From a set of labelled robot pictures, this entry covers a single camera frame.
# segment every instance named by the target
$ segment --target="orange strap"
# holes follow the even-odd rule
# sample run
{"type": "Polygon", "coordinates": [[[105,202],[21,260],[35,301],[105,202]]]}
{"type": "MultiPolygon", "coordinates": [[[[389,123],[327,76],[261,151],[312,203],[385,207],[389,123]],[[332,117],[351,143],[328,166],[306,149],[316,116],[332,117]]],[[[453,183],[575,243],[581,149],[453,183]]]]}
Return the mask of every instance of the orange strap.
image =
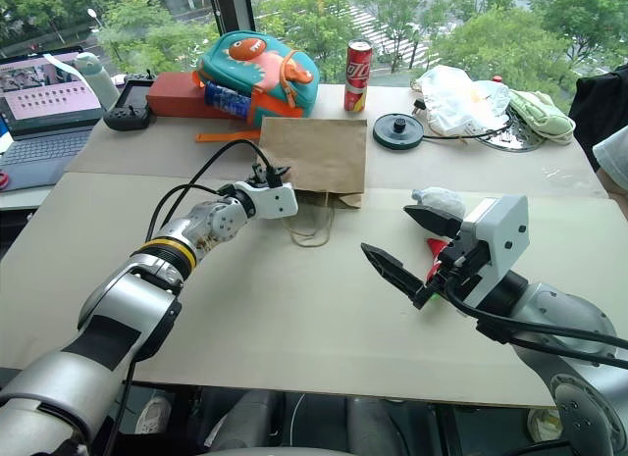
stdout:
{"type": "Polygon", "coordinates": [[[232,142],[238,139],[259,139],[260,129],[241,130],[239,132],[201,133],[196,135],[196,142],[232,142]]]}
{"type": "Polygon", "coordinates": [[[294,88],[290,86],[290,84],[288,83],[288,80],[286,79],[286,64],[288,63],[288,61],[291,59],[291,57],[294,55],[295,52],[296,51],[293,49],[290,52],[288,52],[288,54],[282,60],[282,64],[279,66],[279,84],[284,89],[284,93],[286,94],[286,99],[288,100],[288,105],[291,108],[294,108],[296,106],[296,104],[294,103],[294,96],[296,95],[296,91],[294,91],[294,88]]]}

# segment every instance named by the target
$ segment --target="black bag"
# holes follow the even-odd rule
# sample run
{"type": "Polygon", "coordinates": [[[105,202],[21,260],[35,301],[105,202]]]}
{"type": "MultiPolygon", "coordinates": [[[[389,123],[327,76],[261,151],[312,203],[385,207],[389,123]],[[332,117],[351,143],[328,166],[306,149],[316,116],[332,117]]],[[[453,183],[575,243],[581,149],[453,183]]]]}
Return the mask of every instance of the black bag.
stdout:
{"type": "Polygon", "coordinates": [[[593,146],[628,126],[628,64],[603,76],[578,78],[569,118],[576,123],[574,136],[597,170],[593,146]]]}

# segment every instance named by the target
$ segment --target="person's arm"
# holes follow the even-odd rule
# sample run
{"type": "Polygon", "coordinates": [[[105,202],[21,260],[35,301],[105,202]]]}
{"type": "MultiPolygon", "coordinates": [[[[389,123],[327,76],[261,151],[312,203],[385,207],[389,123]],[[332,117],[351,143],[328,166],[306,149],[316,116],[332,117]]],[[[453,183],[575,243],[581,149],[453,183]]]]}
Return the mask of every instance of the person's arm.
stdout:
{"type": "Polygon", "coordinates": [[[628,219],[628,126],[595,145],[593,153],[602,186],[628,219]]]}

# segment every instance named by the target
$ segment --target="yellow ring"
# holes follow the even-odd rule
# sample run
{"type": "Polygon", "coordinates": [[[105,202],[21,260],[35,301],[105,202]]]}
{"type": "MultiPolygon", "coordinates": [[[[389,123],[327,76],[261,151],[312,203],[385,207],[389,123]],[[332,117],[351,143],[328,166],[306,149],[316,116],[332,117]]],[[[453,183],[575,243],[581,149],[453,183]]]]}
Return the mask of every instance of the yellow ring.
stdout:
{"type": "Polygon", "coordinates": [[[158,244],[175,247],[177,250],[179,250],[185,255],[187,260],[189,260],[189,263],[191,264],[192,269],[196,268],[196,258],[194,258],[194,255],[192,255],[192,252],[190,252],[189,249],[185,247],[183,244],[176,242],[174,240],[170,240],[168,238],[154,238],[152,240],[149,240],[148,242],[144,243],[140,247],[140,250],[144,247],[147,247],[148,245],[158,245],[158,244]]]}

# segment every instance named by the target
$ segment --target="laptop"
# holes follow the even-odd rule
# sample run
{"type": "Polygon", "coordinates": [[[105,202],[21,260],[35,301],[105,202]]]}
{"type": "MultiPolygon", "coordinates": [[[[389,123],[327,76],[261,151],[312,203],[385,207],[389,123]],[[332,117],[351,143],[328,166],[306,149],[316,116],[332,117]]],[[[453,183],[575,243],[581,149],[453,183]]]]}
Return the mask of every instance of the laptop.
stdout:
{"type": "MultiPolygon", "coordinates": [[[[51,51],[74,66],[80,47],[51,51]]],[[[14,142],[0,157],[9,176],[2,192],[55,184],[104,114],[79,78],[43,54],[0,60],[0,117],[14,142]]]]}

